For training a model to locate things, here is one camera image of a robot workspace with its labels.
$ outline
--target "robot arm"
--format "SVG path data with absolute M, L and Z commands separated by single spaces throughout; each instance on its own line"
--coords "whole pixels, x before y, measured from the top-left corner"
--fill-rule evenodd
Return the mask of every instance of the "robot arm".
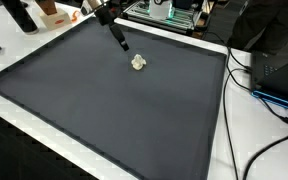
M 129 50 L 129 47 L 125 41 L 125 37 L 121 29 L 118 27 L 117 24 L 114 23 L 114 19 L 110 14 L 110 9 L 106 4 L 109 0 L 87 0 L 87 1 L 100 24 L 102 26 L 108 25 L 110 27 L 113 36 L 120 43 L 123 50 L 124 51 Z

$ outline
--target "gray mat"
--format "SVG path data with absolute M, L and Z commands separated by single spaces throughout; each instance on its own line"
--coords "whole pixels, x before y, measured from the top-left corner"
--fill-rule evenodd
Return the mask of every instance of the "gray mat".
M 0 94 L 140 179 L 207 178 L 225 55 L 94 19 L 0 73 Z

